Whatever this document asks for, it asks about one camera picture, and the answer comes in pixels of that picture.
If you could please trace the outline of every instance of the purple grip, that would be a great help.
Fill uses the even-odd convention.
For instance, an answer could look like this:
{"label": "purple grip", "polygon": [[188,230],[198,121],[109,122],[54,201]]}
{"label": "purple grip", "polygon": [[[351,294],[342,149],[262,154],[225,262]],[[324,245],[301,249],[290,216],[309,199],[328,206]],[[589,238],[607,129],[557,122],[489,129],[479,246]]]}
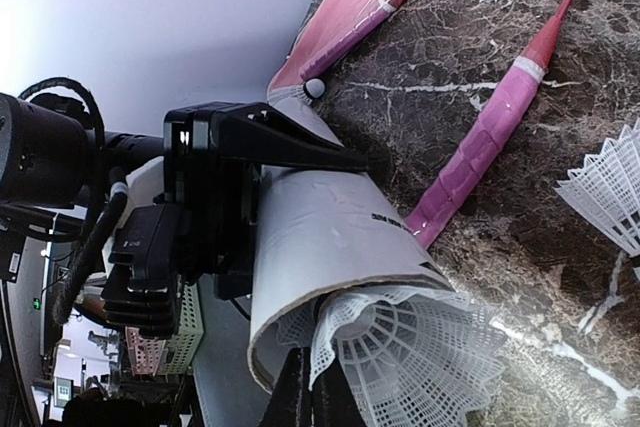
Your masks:
{"label": "purple grip", "polygon": [[356,45],[391,15],[381,6],[362,19],[353,29],[335,43],[326,45],[314,57],[300,67],[300,78],[304,81],[322,75],[329,67],[342,59]]}
{"label": "purple grip", "polygon": [[538,91],[538,81],[512,66],[407,225],[428,248],[502,151]]}

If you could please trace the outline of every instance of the white shuttlecock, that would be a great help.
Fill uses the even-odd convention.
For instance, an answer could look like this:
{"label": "white shuttlecock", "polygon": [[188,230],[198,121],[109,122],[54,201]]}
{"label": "white shuttlecock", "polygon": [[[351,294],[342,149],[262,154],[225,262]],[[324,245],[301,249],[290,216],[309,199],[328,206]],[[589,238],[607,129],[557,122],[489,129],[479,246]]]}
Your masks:
{"label": "white shuttlecock", "polygon": [[567,174],[556,192],[630,257],[640,255],[640,119]]}
{"label": "white shuttlecock", "polygon": [[311,349],[311,385],[336,358],[369,427],[465,427],[504,370],[505,338],[466,295],[360,288],[330,301]]}
{"label": "white shuttlecock", "polygon": [[324,82],[320,79],[310,79],[301,85],[290,87],[280,87],[267,92],[267,102],[276,105],[278,102],[288,98],[299,99],[305,104],[311,104],[316,99],[322,97],[325,92]]}

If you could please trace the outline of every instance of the marble table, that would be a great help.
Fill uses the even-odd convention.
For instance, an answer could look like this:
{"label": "marble table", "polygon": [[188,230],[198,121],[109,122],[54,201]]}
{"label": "marble table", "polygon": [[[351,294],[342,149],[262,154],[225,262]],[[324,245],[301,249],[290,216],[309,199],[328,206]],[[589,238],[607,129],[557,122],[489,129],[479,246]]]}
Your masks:
{"label": "marble table", "polygon": [[[559,2],[408,0],[315,107],[406,214]],[[640,284],[553,190],[639,116],[639,50],[640,0],[577,0],[523,123],[430,249],[509,338],[472,426],[640,425]]]}

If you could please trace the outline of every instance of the white label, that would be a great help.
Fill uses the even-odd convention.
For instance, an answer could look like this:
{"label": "white label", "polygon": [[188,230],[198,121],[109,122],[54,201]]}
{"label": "white label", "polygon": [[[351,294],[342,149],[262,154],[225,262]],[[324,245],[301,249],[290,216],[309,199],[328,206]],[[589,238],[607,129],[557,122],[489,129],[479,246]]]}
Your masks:
{"label": "white label", "polygon": [[9,273],[10,274],[17,274],[18,273],[18,267],[20,267],[20,259],[21,259],[21,255],[20,254],[16,254],[14,253],[11,256],[11,263],[9,264]]}

